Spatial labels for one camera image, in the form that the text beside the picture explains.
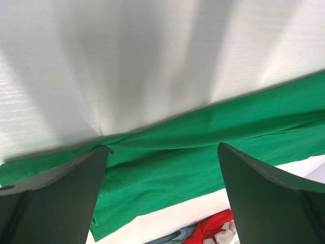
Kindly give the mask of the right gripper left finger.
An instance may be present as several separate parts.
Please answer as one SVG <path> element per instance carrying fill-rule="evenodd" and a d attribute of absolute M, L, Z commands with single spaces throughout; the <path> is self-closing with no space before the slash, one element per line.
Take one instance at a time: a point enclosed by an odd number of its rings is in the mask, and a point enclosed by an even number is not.
<path fill-rule="evenodd" d="M 86 243 L 108 155 L 99 146 L 1 188 L 1 243 Z"/>

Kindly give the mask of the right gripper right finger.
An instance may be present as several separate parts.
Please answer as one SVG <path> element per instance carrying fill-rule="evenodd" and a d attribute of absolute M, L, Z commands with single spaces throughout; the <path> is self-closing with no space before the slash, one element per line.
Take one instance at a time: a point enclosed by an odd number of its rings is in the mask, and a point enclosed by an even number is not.
<path fill-rule="evenodd" d="M 240 243 L 324 243 L 324 184 L 220 143 L 218 158 Z"/>

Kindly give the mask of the green t shirt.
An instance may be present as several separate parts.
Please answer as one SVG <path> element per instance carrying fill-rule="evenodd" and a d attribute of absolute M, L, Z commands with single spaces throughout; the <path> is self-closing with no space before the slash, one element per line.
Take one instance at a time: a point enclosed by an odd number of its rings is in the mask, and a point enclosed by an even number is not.
<path fill-rule="evenodd" d="M 108 147 L 90 230 L 101 240 L 140 215 L 224 187 L 217 147 L 227 143 L 273 166 L 324 154 L 324 72 L 206 107 L 78 151 L 1 165 L 1 185 L 30 178 L 97 146 Z"/>

